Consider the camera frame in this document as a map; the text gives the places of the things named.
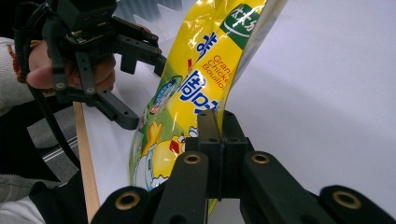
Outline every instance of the human hand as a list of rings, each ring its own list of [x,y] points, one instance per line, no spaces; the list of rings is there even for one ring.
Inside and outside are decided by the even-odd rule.
[[[115,82],[114,66],[116,60],[113,55],[102,58],[93,68],[93,78],[97,92],[112,90]],[[37,89],[49,89],[53,87],[52,61],[48,55],[48,47],[45,41],[35,46],[29,55],[30,73],[26,82]],[[78,68],[70,61],[65,60],[64,72],[67,75],[69,87],[81,89]]]

